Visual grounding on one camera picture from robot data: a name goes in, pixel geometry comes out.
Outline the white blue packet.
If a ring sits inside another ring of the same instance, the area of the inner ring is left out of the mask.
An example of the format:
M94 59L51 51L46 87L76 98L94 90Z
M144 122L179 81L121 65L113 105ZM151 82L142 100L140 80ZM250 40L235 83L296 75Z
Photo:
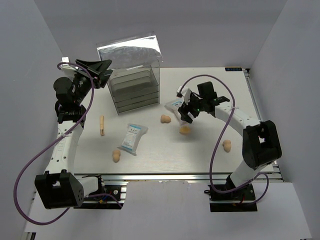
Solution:
M147 133L148 129L148 127L143 125L128 123L125 137L117 148L136 156L139 141Z
M175 100L171 100L171 101L167 102L164 106L168 110L172 111L175 114L180 126L184 126L184 125L189 126L190 123L188 123L187 121L182 120L181 119L181 114L178 111L179 107L183 104L183 102L184 101L181 98L176 98Z

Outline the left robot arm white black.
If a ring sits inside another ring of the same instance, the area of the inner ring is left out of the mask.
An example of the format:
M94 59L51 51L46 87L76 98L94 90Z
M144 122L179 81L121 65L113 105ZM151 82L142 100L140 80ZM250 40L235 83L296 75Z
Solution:
M43 174L34 180L36 190L46 209L79 208L85 198L99 200L106 187L100 175L74 176L74 162L80 136L83 132L87 108L82 101L91 90L104 88L112 74L112 61L84 61L75 66L63 63L59 67L65 76L55 80L53 89L57 101L57 143Z

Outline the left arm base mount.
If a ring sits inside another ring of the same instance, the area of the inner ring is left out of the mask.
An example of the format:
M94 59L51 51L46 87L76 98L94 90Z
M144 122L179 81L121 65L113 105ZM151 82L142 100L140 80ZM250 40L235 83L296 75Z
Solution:
M80 206L74 209L120 210L124 204L121 199L121 185L105 184L101 175L88 175L78 179L84 190Z

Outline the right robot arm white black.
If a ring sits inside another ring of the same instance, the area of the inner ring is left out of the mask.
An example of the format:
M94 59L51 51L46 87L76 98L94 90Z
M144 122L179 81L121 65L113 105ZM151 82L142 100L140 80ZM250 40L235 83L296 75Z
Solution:
M176 95L183 99L178 108L181 120L192 123L201 112L223 121L242 137L242 162L227 177L224 192L236 200L244 193L257 174L275 160L281 158L282 149L274 122L261 121L235 107L234 99L218 96L213 83L208 81L197 85L198 93L180 86Z

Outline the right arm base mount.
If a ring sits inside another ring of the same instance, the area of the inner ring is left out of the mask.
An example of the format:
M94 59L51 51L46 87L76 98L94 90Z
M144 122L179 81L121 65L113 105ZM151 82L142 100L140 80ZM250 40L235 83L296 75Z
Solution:
M237 191L230 193L218 193L211 185L204 190L209 196L209 207L211 213L235 213L235 212L257 212L255 191L252 184L249 184Z

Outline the clear acrylic drawer organizer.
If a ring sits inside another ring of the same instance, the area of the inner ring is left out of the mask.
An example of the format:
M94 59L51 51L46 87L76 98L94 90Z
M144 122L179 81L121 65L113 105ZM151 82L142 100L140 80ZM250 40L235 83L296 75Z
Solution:
M111 60L108 89L118 114L160 102L163 56L154 31L96 44L99 59Z

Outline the beige sponge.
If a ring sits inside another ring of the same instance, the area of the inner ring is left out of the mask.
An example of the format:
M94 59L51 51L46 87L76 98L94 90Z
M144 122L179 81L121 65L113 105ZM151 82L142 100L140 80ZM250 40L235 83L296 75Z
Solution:
M229 139L226 139L222 143L223 149L226 153L229 153L232 148L232 142Z
M171 120L171 117L168 116L168 115L161 115L160 117L160 122L163 123L163 124L168 124L170 123L172 120Z
M188 135L191 132L191 129L188 125L183 125L179 128L179 133L182 135Z
M115 149L112 152L112 160L114 163L118 163L121 158L121 151L119 149Z

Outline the beige makeup stick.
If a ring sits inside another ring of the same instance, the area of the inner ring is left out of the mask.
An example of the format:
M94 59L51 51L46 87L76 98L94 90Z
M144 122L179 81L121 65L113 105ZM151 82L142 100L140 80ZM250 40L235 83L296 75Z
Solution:
M105 135L105 119L103 115L99 117L99 130L100 130L100 135L104 136Z

